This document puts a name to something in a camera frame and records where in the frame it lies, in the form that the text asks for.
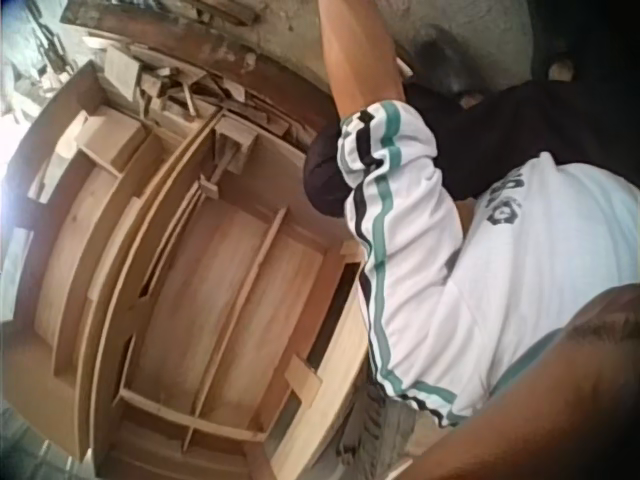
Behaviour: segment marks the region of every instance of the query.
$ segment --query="wooden cabinet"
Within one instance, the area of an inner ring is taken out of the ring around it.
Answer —
[[[351,293],[334,295],[348,232],[307,202],[304,155],[282,139],[215,107],[172,132],[101,81],[90,63],[78,71],[3,183],[2,259],[20,266],[5,398],[73,457],[91,449],[106,478],[295,479],[366,356],[353,274]],[[139,138],[96,120],[105,109]],[[47,184],[78,115],[90,155],[80,148]],[[335,331],[315,371],[306,358],[325,322]],[[292,392],[301,407],[267,458]]]

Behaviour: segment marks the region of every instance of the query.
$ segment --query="white shirt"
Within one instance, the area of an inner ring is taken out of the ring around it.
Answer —
[[[436,155],[413,108],[382,102],[343,124],[338,163],[367,259],[361,305],[376,378],[447,425],[596,295],[640,281],[640,192],[542,152],[479,199],[465,240]]]

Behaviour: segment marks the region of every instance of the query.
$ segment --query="dark wooden beam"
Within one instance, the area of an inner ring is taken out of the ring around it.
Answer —
[[[130,39],[223,75],[320,130],[338,116],[331,97],[313,83],[209,26],[124,5],[69,0],[61,23]]]

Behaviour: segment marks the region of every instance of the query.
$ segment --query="skin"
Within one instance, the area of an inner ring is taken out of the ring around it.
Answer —
[[[373,0],[319,0],[319,10],[341,117],[383,100],[405,101],[393,42]],[[457,208],[466,231],[472,205]],[[640,451],[639,392],[640,286],[634,285],[594,299],[534,367],[399,478],[630,478],[612,469]]]

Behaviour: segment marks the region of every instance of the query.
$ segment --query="striped sleeve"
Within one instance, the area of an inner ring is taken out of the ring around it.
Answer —
[[[359,282],[376,379],[442,426],[457,423],[475,407],[461,392],[480,347],[448,281],[463,236],[433,134],[409,105],[387,101],[343,123],[338,151],[353,188],[345,216],[365,251]]]

